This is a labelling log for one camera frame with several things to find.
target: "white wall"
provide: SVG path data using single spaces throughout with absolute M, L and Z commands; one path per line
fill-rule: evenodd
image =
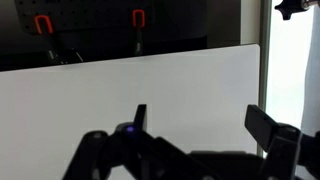
M 281 3 L 274 0 L 272 6 Z M 301 127 L 305 72 L 312 35 L 313 8 L 283 21 L 272 11 L 267 113 L 276 121 Z
M 259 43 L 260 3 L 260 0 L 241 1 L 241 44 Z

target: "white board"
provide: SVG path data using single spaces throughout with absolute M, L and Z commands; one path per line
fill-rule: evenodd
M 0 73 L 0 179 L 61 179 L 86 132 L 113 133 L 138 104 L 185 152 L 255 153 L 244 117 L 258 89 L 256 45 Z

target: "black knob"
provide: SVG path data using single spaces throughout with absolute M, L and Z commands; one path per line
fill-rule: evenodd
M 302 7 L 302 0 L 283 0 L 282 3 L 275 7 L 283 16 L 283 20 L 290 20 L 293 13 L 305 12 L 308 8 Z

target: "blue led light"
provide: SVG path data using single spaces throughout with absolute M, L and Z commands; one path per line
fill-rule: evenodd
M 134 127 L 132 127 L 132 126 L 127 127 L 127 131 L 128 132 L 133 132 L 134 131 Z

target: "red clamp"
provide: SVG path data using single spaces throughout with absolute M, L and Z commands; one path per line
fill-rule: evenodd
M 146 26 L 146 14 L 144 10 L 142 9 L 136 9 L 132 11 L 132 22 L 133 22 L 133 27 L 137 27 L 137 16 L 138 14 L 141 14 L 141 28 Z
M 39 34 L 43 34 L 43 24 L 40 23 L 41 20 L 44 20 L 48 29 L 48 34 L 52 34 L 53 33 L 53 27 L 52 27 L 52 22 L 49 16 L 46 15 L 39 15 L 34 17 L 34 21 L 36 23 L 37 26 L 37 30 Z

